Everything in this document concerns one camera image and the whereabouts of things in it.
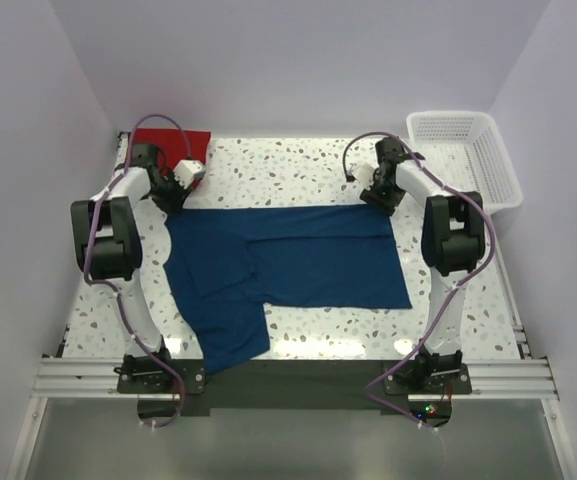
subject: table surface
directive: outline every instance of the table surface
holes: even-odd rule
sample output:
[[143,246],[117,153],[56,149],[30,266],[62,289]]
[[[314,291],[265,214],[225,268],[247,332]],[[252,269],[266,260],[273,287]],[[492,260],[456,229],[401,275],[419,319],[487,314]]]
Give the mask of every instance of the table surface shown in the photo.
[[[360,187],[346,184],[341,154],[347,138],[214,138],[207,173],[186,208],[264,208],[361,203]],[[349,152],[349,165],[375,163],[375,139]],[[124,158],[125,137],[118,159]],[[417,148],[443,180],[474,189],[460,145]],[[163,269],[170,237],[163,214],[151,200],[135,208],[144,250],[142,284],[150,312],[176,358],[201,358],[197,338],[172,298]],[[410,195],[392,216],[410,310],[293,308],[266,305],[271,348],[267,359],[400,358],[421,337],[428,316],[430,276],[420,251],[423,210]],[[120,358],[124,344],[111,298],[103,287],[80,282],[69,317],[64,357]],[[464,359],[518,359],[513,326],[518,321],[502,262],[497,256],[473,279],[466,295],[461,337]]]

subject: white basket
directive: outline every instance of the white basket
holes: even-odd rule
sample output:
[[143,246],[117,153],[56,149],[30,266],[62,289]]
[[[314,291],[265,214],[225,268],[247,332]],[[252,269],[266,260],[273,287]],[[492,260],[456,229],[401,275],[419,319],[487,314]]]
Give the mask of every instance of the white basket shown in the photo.
[[515,170],[490,115],[417,112],[408,115],[406,123],[414,148],[447,184],[480,192],[489,213],[521,204],[523,195]]

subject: red towel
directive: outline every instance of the red towel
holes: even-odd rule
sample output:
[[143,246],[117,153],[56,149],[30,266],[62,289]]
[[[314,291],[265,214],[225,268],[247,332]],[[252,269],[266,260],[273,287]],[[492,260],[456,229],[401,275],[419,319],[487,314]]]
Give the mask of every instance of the red towel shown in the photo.
[[[210,141],[210,132],[194,132],[186,130],[190,148],[192,150],[192,159],[199,160],[204,165],[206,164],[206,150],[208,149],[208,142]],[[179,130],[170,128],[140,128],[135,134],[135,144],[137,143],[152,143],[157,145],[166,153],[166,163],[162,162],[159,166],[164,166],[173,169],[177,166],[180,160],[188,157],[186,152],[186,142]]]

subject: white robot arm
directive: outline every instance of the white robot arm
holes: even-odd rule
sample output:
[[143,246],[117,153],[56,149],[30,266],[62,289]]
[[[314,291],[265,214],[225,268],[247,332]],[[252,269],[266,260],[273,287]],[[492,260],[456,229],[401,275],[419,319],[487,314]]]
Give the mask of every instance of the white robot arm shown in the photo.
[[[141,240],[132,214],[142,198],[151,196],[166,213],[181,210],[193,190],[193,183],[203,177],[204,165],[196,160],[181,160],[172,172],[163,173],[157,165],[157,147],[135,145],[133,160],[126,172],[117,170],[109,185],[110,193],[101,210],[95,235],[90,274],[94,280],[112,280],[122,298],[122,306],[129,325],[148,351],[167,356],[159,329],[154,324],[141,286],[139,268],[143,252]],[[90,200],[74,202],[71,206],[75,251],[80,269],[90,238],[91,216],[95,202],[106,191]],[[122,318],[118,302],[111,302],[118,319]],[[120,322],[127,357],[145,357],[143,348]]]
[[[484,221],[469,202],[444,190],[424,173],[400,142],[385,138],[375,148],[379,166],[362,164],[354,175],[346,173],[346,178],[359,180],[364,187],[360,198],[386,214],[394,213],[406,193],[424,208],[421,249],[431,277],[426,333],[447,305],[411,362],[411,369],[417,369],[413,383],[419,385],[430,376],[454,375],[461,368],[460,329],[466,291],[463,287],[453,290],[464,272],[472,272],[484,256]],[[478,192],[461,193],[482,206]]]

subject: cable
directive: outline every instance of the cable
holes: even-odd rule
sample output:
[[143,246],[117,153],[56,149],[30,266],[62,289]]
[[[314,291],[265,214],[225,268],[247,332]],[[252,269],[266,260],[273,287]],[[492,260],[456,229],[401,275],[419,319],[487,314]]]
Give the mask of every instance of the cable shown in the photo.
[[484,224],[486,225],[486,230],[488,230],[488,236],[490,237],[490,250],[488,253],[488,256],[484,259],[483,262],[481,262],[481,264],[475,268],[472,272],[468,273],[467,275],[465,275],[461,280],[457,281],[454,285],[454,288],[451,290],[451,292],[448,294],[448,296],[446,297],[446,299],[444,300],[444,303],[441,305],[441,307],[439,308],[439,311],[437,312],[437,315],[435,316],[435,318],[433,319],[433,321],[430,323],[430,326],[428,327],[428,329],[426,330],[426,333],[424,334],[423,337],[421,337],[421,340],[419,341],[419,343],[415,346],[415,348],[412,349],[412,351],[406,355],[403,359],[401,359],[399,362],[397,362],[397,364],[392,367],[391,369],[389,369],[387,372],[383,373],[382,375],[378,376],[377,378],[375,378],[372,382],[370,382],[368,385],[366,385],[365,387],[365,392],[366,395],[371,398],[372,400],[381,403],[382,405],[391,408],[395,411],[397,411],[398,413],[400,413],[401,415],[404,415],[405,417],[413,420],[415,423],[418,423],[420,426],[423,427],[427,427],[427,428],[433,428],[430,425],[428,425],[427,423],[423,423],[423,422],[419,422],[419,419],[416,418],[415,416],[413,416],[410,412],[404,410],[403,408],[395,405],[392,402],[389,402],[388,400],[385,400],[375,394],[373,394],[372,392],[370,392],[369,390],[374,387],[375,385],[379,384],[380,382],[384,381],[386,378],[388,378],[389,375],[393,375],[400,370],[412,357],[414,357],[417,353],[419,353],[419,351],[421,350],[421,348],[424,346],[424,344],[426,343],[426,341],[428,341],[428,338],[430,338],[430,335],[432,335],[432,332],[435,330],[435,328],[437,327],[437,324],[439,323],[439,320],[441,319],[441,316],[444,314],[444,312],[446,311],[446,309],[448,308],[448,305],[450,305],[450,302],[452,301],[452,299],[455,297],[455,295],[457,294],[457,292],[459,291],[459,289],[461,289],[462,287],[464,287],[464,285],[466,283],[468,283],[470,280],[472,280],[475,276],[479,275],[479,273],[481,273],[481,271],[486,268],[490,262],[492,262],[492,259],[495,255],[495,249],[497,247],[497,241],[496,241],[496,233],[495,233],[495,226],[492,223],[492,219],[483,211],[483,209],[477,205],[477,202],[475,202],[472,198],[470,198],[467,195],[464,195],[462,192],[460,192],[459,190],[456,190],[446,184],[444,184],[439,177],[437,177],[434,173],[432,173],[430,170],[428,170],[426,167],[423,166],[423,164],[421,163],[421,160],[417,157],[417,155],[415,155],[415,152],[412,151],[412,149],[403,141],[401,140],[399,137],[397,137],[396,135],[393,135],[392,133],[389,132],[368,132],[368,133],[364,133],[362,135],[359,135],[358,137],[355,137],[354,139],[352,139],[350,141],[350,143],[348,145],[346,145],[346,148],[344,149],[344,153],[342,155],[342,165],[344,168],[344,175],[346,176],[346,180],[348,180],[349,178],[354,180],[354,177],[348,173],[348,170],[346,169],[346,154],[348,153],[348,150],[350,149],[350,147],[352,145],[354,145],[355,143],[357,143],[359,140],[361,140],[362,138],[366,138],[366,137],[373,137],[373,136],[384,136],[384,137],[388,137],[393,139],[394,141],[396,141],[409,155],[410,158],[415,162],[415,164],[419,167],[419,169],[428,177],[430,178],[430,180],[435,183],[437,186],[439,186],[442,190],[445,190],[446,192],[455,195],[457,197],[459,197],[460,199],[464,200],[465,202],[467,202],[468,204],[470,204],[475,211],[477,212],[477,214],[479,216],[481,216],[481,218],[484,221]]
[[181,375],[179,375],[173,368],[171,368],[168,364],[166,364],[165,362],[163,362],[162,360],[157,358],[156,355],[154,355],[150,350],[148,350],[148,347],[146,346],[146,344],[141,340],[141,338],[139,338],[139,336],[137,335],[137,332],[135,332],[135,330],[132,328],[132,326],[130,325],[130,322],[128,321],[128,316],[126,315],[126,310],[124,308],[124,303],[123,303],[123,300],[121,298],[121,291],[119,290],[119,287],[117,287],[114,283],[112,283],[109,280],[93,280],[92,277],[90,276],[90,264],[92,261],[92,251],[93,251],[93,247],[95,245],[95,237],[96,237],[96,233],[97,233],[97,228],[99,226],[99,217],[101,215],[101,207],[103,205],[103,202],[106,201],[106,199],[110,195],[110,192],[112,192],[112,189],[115,188],[115,186],[126,175],[126,172],[128,171],[128,168],[130,167],[130,160],[132,158],[132,153],[131,153],[132,152],[132,145],[133,145],[133,140],[135,138],[135,134],[137,133],[137,129],[139,128],[139,126],[143,122],[145,122],[146,120],[148,120],[150,118],[163,118],[164,120],[168,120],[175,127],[177,127],[177,129],[179,129],[179,131],[183,135],[184,140],[186,142],[186,152],[188,154],[188,157],[192,156],[192,153],[190,150],[190,142],[188,141],[188,136],[186,135],[186,132],[172,118],[167,117],[166,115],[160,115],[160,114],[154,113],[154,114],[150,114],[150,115],[146,115],[145,117],[142,117],[135,124],[135,126],[132,129],[132,132],[130,132],[130,137],[128,138],[128,149],[126,150],[126,160],[124,162],[123,171],[121,171],[119,174],[117,174],[117,176],[104,189],[100,198],[95,202],[95,207],[94,207],[93,215],[92,215],[92,222],[90,224],[90,235],[88,237],[88,247],[86,248],[86,256],[84,258],[83,275],[84,275],[84,281],[88,285],[91,285],[91,286],[92,285],[103,285],[105,287],[110,288],[110,290],[112,290],[112,292],[115,296],[115,299],[117,300],[119,317],[121,318],[121,322],[124,325],[124,328],[126,329],[126,331],[128,332],[128,335],[130,335],[130,337],[135,341],[135,343],[139,346],[139,348],[141,348],[143,350],[143,352],[153,362],[155,362],[163,370],[168,372],[173,377],[174,381],[176,381],[177,384],[179,385],[179,406],[177,407],[175,414],[173,416],[171,416],[170,418],[168,418],[167,420],[164,420],[163,422],[156,422],[155,420],[152,421],[152,427],[153,428],[161,428],[161,427],[165,427],[167,425],[170,425],[179,417],[179,415],[181,415],[181,412],[182,412],[183,407],[184,407],[185,399],[186,399],[186,387],[184,384],[184,380],[181,378]]
[[[165,177],[170,172],[172,172],[172,170],[170,170],[170,167],[168,166],[168,157],[166,156],[166,152],[163,150],[163,148],[159,147],[158,145],[155,145],[155,148],[157,149],[157,169],[159,170],[159,175],[161,175],[162,177]],[[159,166],[159,154],[160,153],[161,153],[161,158],[163,160],[161,162],[161,167]]]

